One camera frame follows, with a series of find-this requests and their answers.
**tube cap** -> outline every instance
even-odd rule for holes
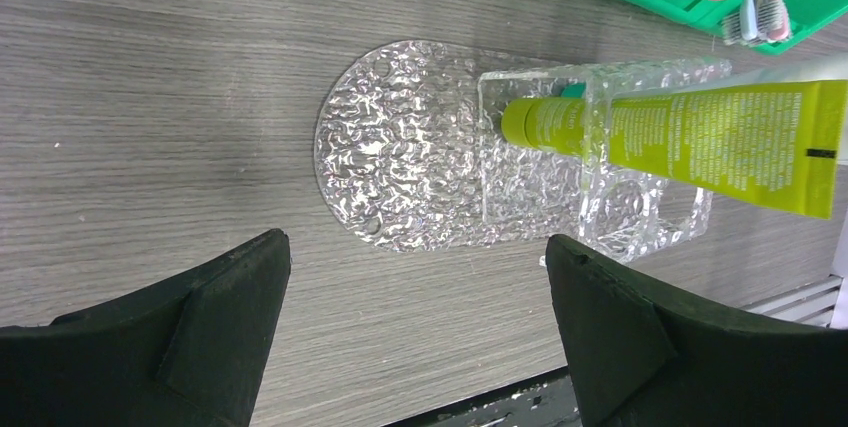
[[[501,132],[506,141],[521,147],[533,147],[527,138],[527,114],[537,99],[515,99],[506,106],[501,119]]]

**tube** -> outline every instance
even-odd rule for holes
[[[762,207],[829,219],[848,81],[615,99],[609,161]],[[583,99],[518,99],[507,141],[582,156]]]

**lime green tube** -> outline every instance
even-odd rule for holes
[[[829,219],[848,81],[758,84],[616,99],[609,161],[720,194]],[[507,141],[582,156],[582,99],[518,99]]]

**textured clear plastic base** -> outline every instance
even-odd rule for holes
[[[524,70],[493,72],[510,69]],[[685,85],[727,71],[707,61],[555,67],[456,45],[397,42],[359,58],[328,95],[315,136],[316,175],[339,222],[387,250],[566,233],[629,260],[703,232],[710,197],[684,186],[672,199],[667,180],[606,164],[604,102],[628,89]],[[559,95],[575,81],[589,85],[586,120],[598,126],[587,129],[585,164],[503,141],[497,121],[509,100]]]
[[[560,232],[619,261],[703,234],[712,193],[607,162],[613,97],[730,74],[726,61],[691,59],[490,72],[479,82],[483,220],[528,232]],[[520,97],[559,96],[585,83],[583,158],[508,144],[498,127]]]

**tabletop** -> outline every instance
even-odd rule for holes
[[[564,364],[544,241],[378,251],[328,211],[318,111],[354,59],[432,39],[562,63],[780,58],[619,0],[0,0],[0,319],[53,317],[269,227],[294,264],[253,424],[373,426]],[[718,196],[708,232],[633,266],[742,305],[828,274],[834,219]]]

